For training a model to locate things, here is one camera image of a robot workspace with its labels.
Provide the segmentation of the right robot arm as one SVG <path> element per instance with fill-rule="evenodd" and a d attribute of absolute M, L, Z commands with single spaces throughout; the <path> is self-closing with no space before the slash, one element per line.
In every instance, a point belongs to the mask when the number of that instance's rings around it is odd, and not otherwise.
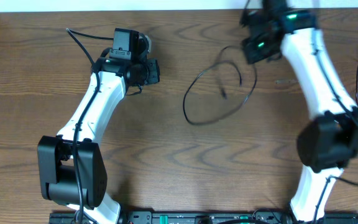
<path fill-rule="evenodd" d="M 338 77 L 311 11 L 286 1 L 264 1 L 259 11 L 244 9 L 240 23 L 247 63 L 281 57 L 291 65 L 309 112 L 296 140 L 301 177 L 284 223 L 322 223 L 324 208 L 344 169 L 358 156 L 358 104 Z"/>

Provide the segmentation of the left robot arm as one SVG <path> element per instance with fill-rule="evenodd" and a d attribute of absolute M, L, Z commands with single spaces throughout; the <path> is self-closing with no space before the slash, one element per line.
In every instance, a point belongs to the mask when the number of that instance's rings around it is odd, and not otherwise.
<path fill-rule="evenodd" d="M 151 39 L 117 28 L 112 47 L 89 58 L 88 89 L 73 116 L 55 136 L 42 136 L 37 156 L 42 197 L 75 210 L 70 223 L 119 223 L 121 206 L 107 193 L 108 175 L 99 144 L 116 106 L 130 87 L 138 93 L 160 81 Z"/>

